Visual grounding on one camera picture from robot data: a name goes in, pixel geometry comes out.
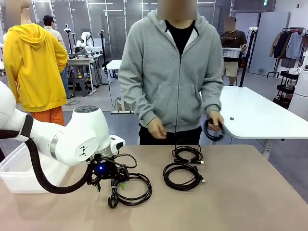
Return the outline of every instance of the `person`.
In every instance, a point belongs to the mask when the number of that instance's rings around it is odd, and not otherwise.
[[[23,17],[20,26],[9,29],[4,42],[9,86],[16,102],[35,119],[64,126],[61,106],[67,99],[60,72],[66,66],[67,52],[51,33]]]
[[[63,46],[63,48],[65,49],[65,51],[67,52],[65,43],[63,41],[62,35],[60,34],[59,31],[55,30],[55,22],[53,20],[53,17],[50,15],[45,15],[43,18],[44,21],[44,29],[48,30],[58,41],[59,43]],[[66,93],[66,98],[67,99],[71,99],[73,98],[72,95],[69,94],[69,88],[68,88],[68,79],[67,79],[67,69],[64,68],[64,70],[60,73],[61,75],[61,79],[64,85],[64,89],[65,89],[65,93]]]
[[[246,34],[243,31],[227,31],[223,33],[221,37],[223,37],[222,47],[241,48],[242,51],[245,51],[247,48]],[[229,78],[229,86],[234,86],[237,77],[239,61],[239,58],[224,58],[223,75],[226,75]]]
[[[158,2],[158,10],[131,27],[119,80],[139,116],[141,145],[198,144],[201,111],[213,119],[211,129],[223,124],[220,37],[196,10],[187,14],[189,0],[165,2],[166,15]]]

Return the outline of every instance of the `shelf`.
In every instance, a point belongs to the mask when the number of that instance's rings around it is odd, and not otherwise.
[[[291,100],[283,97],[283,98],[279,98],[279,99],[274,98],[273,102],[278,104],[279,106],[285,108],[285,109],[288,109],[289,106],[290,106]]]
[[[293,94],[295,91],[295,87],[293,87],[292,89],[289,89],[285,87],[285,84],[283,84],[283,85],[277,85],[277,90],[282,91],[283,93],[286,93],[286,94]]]
[[[299,77],[299,75],[289,74],[288,71],[281,71],[280,75],[282,77],[286,77],[286,78],[289,78],[289,79],[292,79],[292,80],[298,80],[298,77]]]

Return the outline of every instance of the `orange pants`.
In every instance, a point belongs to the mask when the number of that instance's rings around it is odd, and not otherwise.
[[[41,122],[49,122],[64,126],[62,107],[56,107],[44,112],[31,112],[33,118]]]

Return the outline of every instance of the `khaki shorts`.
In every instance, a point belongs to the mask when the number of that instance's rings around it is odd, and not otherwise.
[[[224,62],[223,76],[236,77],[239,62]]]

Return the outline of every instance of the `hood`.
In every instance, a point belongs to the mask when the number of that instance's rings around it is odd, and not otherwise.
[[[165,33],[167,26],[164,20],[157,18],[157,9],[148,13],[148,17],[154,23],[154,25],[162,32]],[[209,26],[208,21],[198,13],[195,28],[198,31],[198,34],[201,35],[205,29]]]
[[[38,49],[45,42],[47,32],[44,28],[34,23],[13,26],[9,31],[35,49]]]

